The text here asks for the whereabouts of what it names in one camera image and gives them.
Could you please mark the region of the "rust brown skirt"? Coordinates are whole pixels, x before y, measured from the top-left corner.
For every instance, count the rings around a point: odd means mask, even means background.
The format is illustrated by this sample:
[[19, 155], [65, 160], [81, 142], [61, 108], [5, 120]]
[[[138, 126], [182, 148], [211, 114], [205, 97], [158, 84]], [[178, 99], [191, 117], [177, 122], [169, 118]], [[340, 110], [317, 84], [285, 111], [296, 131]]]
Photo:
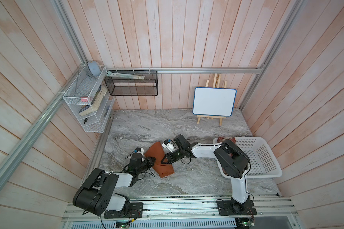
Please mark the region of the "rust brown skirt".
[[154, 143], [145, 153], [146, 157], [155, 158], [153, 169], [161, 178], [167, 177], [174, 173], [174, 168], [171, 164], [162, 164], [165, 153], [160, 142]]

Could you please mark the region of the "red plaid skirt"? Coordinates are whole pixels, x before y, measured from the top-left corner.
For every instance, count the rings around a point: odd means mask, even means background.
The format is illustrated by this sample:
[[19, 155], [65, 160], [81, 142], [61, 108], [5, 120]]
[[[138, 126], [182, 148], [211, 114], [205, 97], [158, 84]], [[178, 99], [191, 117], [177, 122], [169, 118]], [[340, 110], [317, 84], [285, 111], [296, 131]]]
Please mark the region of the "red plaid skirt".
[[217, 142], [218, 142], [218, 143], [222, 143], [222, 142], [224, 142], [224, 141], [226, 141], [226, 140], [230, 140], [230, 141], [232, 141], [234, 144], [236, 144], [236, 138], [235, 138], [235, 137], [232, 137], [232, 138], [218, 137], [218, 138], [217, 138]]

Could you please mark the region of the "white plastic basket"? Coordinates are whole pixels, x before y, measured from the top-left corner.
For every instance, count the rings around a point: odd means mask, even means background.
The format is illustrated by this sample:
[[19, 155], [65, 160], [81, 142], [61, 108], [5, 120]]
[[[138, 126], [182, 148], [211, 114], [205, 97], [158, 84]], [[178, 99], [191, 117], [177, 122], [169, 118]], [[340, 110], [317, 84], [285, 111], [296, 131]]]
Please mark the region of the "white plastic basket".
[[236, 145], [250, 159], [251, 170], [247, 178], [276, 178], [282, 176], [282, 169], [274, 153], [261, 137], [236, 137]]

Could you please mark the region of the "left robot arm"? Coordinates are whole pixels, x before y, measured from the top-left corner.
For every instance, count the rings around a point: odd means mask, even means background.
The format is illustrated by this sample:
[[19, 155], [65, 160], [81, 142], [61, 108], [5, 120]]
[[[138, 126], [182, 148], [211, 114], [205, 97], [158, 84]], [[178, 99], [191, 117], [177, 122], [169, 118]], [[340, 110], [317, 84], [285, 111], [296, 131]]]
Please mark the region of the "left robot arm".
[[103, 213], [111, 217], [126, 217], [131, 214], [130, 199], [115, 193], [116, 188], [132, 187], [140, 180], [140, 174], [154, 175], [150, 169], [156, 158], [145, 156], [141, 151], [134, 151], [130, 162], [121, 172], [106, 172], [96, 168], [83, 182], [73, 197], [73, 205], [100, 216]]

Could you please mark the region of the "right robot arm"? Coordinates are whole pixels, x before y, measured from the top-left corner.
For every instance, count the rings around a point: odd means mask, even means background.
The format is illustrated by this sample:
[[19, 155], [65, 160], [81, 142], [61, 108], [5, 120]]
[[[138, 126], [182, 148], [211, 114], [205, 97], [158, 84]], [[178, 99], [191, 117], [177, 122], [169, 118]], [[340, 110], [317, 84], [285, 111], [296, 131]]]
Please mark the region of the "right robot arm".
[[221, 174], [230, 177], [232, 199], [239, 204], [248, 200], [246, 174], [250, 169], [250, 160], [232, 139], [215, 144], [201, 144], [189, 143], [183, 135], [178, 135], [172, 140], [166, 139], [162, 147], [169, 150], [161, 160], [162, 164], [172, 164], [185, 157], [216, 159]]

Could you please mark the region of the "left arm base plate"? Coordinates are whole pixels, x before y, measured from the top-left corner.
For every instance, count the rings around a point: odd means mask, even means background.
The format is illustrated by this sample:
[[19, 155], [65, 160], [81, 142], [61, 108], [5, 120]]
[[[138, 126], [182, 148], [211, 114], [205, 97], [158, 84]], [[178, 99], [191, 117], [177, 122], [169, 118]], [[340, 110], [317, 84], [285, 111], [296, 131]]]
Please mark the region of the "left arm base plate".
[[142, 218], [143, 203], [127, 203], [121, 211], [107, 210], [104, 213], [105, 219], [123, 219], [123, 218]]

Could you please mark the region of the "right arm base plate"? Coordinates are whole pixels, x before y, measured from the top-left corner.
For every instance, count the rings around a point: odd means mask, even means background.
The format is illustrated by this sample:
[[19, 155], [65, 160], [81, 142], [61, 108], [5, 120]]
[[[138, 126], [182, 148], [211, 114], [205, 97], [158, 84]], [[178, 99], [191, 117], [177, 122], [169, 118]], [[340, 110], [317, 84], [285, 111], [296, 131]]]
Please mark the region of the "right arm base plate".
[[231, 200], [222, 200], [217, 199], [216, 201], [217, 208], [220, 216], [234, 216], [234, 215], [248, 215], [255, 216], [257, 215], [257, 210], [254, 205], [254, 201], [247, 199], [243, 204]]

